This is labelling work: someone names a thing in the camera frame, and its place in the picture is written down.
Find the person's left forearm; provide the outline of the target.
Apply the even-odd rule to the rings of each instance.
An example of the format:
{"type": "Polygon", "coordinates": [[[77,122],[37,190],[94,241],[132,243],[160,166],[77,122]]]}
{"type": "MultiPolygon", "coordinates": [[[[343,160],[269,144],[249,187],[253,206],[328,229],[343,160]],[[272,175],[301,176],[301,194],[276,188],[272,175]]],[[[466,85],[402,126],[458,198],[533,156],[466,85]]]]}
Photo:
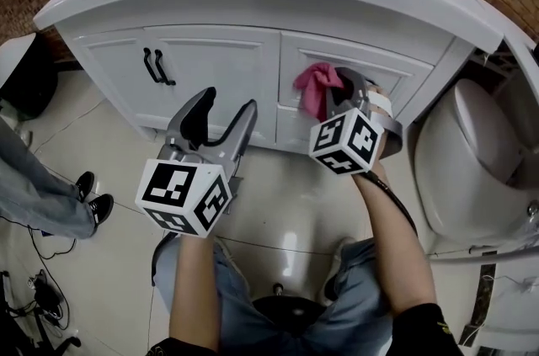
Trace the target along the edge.
{"type": "Polygon", "coordinates": [[[221,330],[214,239],[183,236],[176,268],[169,336],[217,351],[221,330]]]}

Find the large white drawer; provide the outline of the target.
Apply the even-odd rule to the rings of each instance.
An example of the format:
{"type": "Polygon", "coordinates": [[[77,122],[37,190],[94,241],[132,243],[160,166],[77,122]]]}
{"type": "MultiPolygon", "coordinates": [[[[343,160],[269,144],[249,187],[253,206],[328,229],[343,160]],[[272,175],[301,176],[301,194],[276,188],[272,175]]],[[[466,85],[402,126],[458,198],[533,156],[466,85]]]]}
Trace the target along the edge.
{"type": "Polygon", "coordinates": [[[393,116],[407,127],[424,108],[416,94],[453,41],[446,34],[434,40],[422,38],[412,44],[407,56],[353,41],[282,31],[278,104],[299,109],[301,92],[293,88],[294,80],[311,64],[327,62],[353,69],[383,87],[392,101],[393,116]]]}

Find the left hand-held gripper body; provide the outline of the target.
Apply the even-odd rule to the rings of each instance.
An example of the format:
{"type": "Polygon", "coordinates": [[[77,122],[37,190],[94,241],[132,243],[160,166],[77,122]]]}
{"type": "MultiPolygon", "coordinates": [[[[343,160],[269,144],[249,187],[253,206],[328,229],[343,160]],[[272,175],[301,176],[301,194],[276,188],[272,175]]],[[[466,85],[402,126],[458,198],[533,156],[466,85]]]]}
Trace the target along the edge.
{"type": "Polygon", "coordinates": [[[232,139],[195,150],[178,135],[167,137],[158,158],[145,164],[136,206],[166,231],[209,236],[237,196],[246,146],[232,139]]]}

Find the person's leg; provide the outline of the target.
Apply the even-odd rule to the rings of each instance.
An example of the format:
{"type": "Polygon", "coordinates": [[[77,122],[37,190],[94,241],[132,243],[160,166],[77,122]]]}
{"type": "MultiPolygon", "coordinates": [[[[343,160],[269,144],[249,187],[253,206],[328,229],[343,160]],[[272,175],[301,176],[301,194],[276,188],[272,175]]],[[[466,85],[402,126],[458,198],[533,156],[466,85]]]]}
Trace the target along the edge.
{"type": "Polygon", "coordinates": [[[374,242],[347,245],[335,281],[338,299],[302,341],[315,356],[378,356],[392,334],[392,318],[376,276],[374,242]]]}
{"type": "MultiPolygon", "coordinates": [[[[181,238],[162,245],[154,253],[154,282],[167,308],[171,310],[181,238]]],[[[215,274],[216,254],[214,252],[215,274]]],[[[221,330],[218,350],[225,356],[296,356],[297,342],[258,312],[253,303],[245,303],[216,289],[220,301],[221,330]]]]}

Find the black bin white lid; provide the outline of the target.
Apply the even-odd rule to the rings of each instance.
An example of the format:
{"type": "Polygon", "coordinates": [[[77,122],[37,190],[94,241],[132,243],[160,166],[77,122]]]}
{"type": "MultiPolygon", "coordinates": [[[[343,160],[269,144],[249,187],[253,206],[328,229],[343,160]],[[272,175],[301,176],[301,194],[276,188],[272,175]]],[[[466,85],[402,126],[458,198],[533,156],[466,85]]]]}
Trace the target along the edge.
{"type": "Polygon", "coordinates": [[[0,100],[22,120],[39,117],[56,92],[57,69],[41,34],[31,33],[0,45],[0,100]]]}

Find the pink cloth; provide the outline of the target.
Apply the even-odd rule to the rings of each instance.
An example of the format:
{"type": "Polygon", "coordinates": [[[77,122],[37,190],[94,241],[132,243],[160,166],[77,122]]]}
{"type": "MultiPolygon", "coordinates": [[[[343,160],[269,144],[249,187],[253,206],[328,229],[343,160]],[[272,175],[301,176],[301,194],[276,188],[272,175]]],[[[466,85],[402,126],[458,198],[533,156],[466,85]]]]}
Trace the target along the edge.
{"type": "Polygon", "coordinates": [[[301,105],[304,110],[319,122],[324,122],[327,119],[327,89],[342,90],[344,84],[333,66],[327,62],[317,62],[296,77],[293,87],[302,92],[301,105]]]}

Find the black stool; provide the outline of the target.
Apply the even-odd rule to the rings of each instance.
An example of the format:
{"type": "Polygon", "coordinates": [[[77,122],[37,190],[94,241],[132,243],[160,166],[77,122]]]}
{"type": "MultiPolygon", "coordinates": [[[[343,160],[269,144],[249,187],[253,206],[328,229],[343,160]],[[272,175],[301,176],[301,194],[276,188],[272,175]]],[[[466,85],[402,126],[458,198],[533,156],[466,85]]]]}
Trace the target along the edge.
{"type": "Polygon", "coordinates": [[[254,300],[253,306],[293,337],[300,337],[326,311],[313,300],[287,292],[281,283],[274,283],[272,293],[254,300]]]}

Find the white toilet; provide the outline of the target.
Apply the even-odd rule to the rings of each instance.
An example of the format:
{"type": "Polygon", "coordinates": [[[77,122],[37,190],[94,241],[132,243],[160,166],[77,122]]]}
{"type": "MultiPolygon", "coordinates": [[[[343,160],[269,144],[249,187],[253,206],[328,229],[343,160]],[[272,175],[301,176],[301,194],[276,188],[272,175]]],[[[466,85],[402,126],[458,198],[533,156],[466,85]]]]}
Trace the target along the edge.
{"type": "Polygon", "coordinates": [[[432,231],[465,247],[539,238],[539,63],[516,38],[472,61],[511,69],[489,91],[459,75],[427,114],[415,148],[416,185],[432,231]]]}

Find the white cabinet door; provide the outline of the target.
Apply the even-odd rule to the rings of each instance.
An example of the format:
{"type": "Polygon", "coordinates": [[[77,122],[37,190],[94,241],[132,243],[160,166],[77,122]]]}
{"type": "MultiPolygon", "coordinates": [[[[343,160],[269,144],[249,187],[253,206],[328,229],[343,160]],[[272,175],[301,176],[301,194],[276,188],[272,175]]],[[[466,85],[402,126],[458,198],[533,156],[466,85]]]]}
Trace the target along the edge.
{"type": "Polygon", "coordinates": [[[155,67],[155,50],[144,29],[122,29],[75,39],[99,72],[105,84],[129,111],[138,126],[165,130],[178,110],[174,86],[155,83],[143,62],[143,48],[151,50],[150,63],[155,67]]]}
{"type": "Polygon", "coordinates": [[[276,143],[280,33],[222,25],[175,25],[147,28],[154,49],[163,53],[163,68],[175,82],[181,104],[208,87],[216,88],[209,113],[209,136],[218,139],[240,107],[250,99],[258,118],[250,143],[276,143]]]}

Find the person's right forearm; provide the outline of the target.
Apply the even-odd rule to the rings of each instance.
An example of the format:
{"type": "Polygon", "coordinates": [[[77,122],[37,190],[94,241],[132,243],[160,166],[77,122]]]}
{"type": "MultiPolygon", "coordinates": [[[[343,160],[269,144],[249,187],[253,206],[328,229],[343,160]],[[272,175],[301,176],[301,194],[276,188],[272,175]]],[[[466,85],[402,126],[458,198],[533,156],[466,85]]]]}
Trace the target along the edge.
{"type": "Polygon", "coordinates": [[[369,214],[377,276],[394,314],[436,302],[435,283],[424,249],[392,200],[374,183],[355,175],[369,214]]]}

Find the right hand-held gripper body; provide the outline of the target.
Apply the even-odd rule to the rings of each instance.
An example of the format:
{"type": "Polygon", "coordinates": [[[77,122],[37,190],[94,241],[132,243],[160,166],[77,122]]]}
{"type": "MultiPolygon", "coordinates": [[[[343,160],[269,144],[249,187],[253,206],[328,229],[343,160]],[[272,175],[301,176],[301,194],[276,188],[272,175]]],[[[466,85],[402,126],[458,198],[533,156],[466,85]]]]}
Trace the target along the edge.
{"type": "Polygon", "coordinates": [[[377,160],[403,148],[403,126],[383,127],[357,108],[311,128],[309,157],[337,175],[367,173],[377,160]]]}

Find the person's right hand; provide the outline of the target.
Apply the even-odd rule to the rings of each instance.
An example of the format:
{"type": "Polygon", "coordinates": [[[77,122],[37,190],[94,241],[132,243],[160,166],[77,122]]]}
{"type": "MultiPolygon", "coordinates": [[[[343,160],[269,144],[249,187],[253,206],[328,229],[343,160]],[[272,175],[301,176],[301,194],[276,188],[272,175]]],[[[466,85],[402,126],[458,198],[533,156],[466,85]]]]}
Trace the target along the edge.
{"type": "Polygon", "coordinates": [[[369,119],[383,127],[395,123],[392,112],[392,102],[385,92],[374,83],[367,83],[369,119]]]}

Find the black power adapter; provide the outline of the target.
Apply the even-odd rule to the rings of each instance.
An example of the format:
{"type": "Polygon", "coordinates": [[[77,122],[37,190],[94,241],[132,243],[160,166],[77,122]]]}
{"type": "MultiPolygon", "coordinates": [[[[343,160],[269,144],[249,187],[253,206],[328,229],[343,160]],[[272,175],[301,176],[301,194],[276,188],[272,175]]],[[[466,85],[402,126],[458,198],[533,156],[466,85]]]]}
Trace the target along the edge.
{"type": "Polygon", "coordinates": [[[70,323],[70,307],[59,288],[50,283],[47,272],[42,268],[39,273],[29,277],[28,286],[35,292],[34,301],[48,321],[62,331],[70,323]]]}

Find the person's right leg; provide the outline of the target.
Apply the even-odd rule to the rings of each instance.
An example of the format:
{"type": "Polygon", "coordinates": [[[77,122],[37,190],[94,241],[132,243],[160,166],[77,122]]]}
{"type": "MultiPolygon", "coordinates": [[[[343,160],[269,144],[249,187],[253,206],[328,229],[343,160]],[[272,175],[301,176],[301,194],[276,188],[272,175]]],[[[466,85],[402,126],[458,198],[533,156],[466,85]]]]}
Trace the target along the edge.
{"type": "Polygon", "coordinates": [[[374,242],[347,245],[335,281],[338,299],[302,341],[315,356],[378,356],[392,334],[392,318],[376,276],[374,242]]]}

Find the person's left leg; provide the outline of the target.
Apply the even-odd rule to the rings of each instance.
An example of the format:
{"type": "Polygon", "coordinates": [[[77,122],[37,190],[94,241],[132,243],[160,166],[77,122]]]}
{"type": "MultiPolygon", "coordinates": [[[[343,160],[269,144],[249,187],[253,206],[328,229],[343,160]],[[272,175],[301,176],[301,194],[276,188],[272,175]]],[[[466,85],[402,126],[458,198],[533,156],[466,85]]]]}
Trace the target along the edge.
{"type": "MultiPolygon", "coordinates": [[[[162,245],[154,253],[154,282],[167,308],[171,310],[181,238],[162,245]]],[[[215,274],[216,254],[214,252],[215,274]]],[[[258,312],[253,303],[245,303],[216,289],[220,301],[221,330],[218,350],[225,356],[296,356],[297,342],[258,312]]]]}

